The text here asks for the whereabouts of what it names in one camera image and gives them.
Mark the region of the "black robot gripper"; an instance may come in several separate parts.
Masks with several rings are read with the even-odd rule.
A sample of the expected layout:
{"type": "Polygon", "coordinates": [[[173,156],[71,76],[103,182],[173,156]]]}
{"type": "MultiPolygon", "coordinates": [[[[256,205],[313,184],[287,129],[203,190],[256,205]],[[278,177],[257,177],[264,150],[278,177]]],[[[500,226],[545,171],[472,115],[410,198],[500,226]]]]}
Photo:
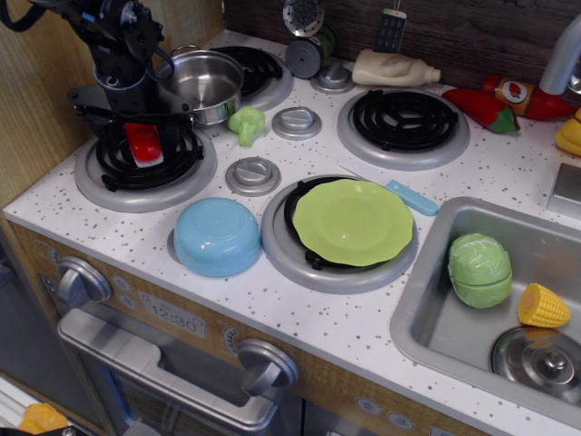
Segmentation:
{"type": "Polygon", "coordinates": [[[130,158],[124,123],[158,124],[163,157],[192,153],[193,103],[147,74],[127,87],[101,82],[76,87],[67,98],[97,137],[98,159],[130,158]]]}

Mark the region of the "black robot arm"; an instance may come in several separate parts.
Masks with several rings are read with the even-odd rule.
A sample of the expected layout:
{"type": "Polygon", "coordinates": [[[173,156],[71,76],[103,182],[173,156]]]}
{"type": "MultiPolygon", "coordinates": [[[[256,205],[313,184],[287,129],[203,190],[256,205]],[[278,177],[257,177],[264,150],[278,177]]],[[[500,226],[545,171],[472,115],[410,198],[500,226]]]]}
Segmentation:
{"type": "Polygon", "coordinates": [[[71,26],[93,58],[96,83],[67,97],[101,144],[128,143],[140,168],[168,160],[192,103],[169,89],[175,66],[150,9],[139,1],[34,1],[13,20],[3,2],[1,22],[24,32],[47,11],[71,26]]]}

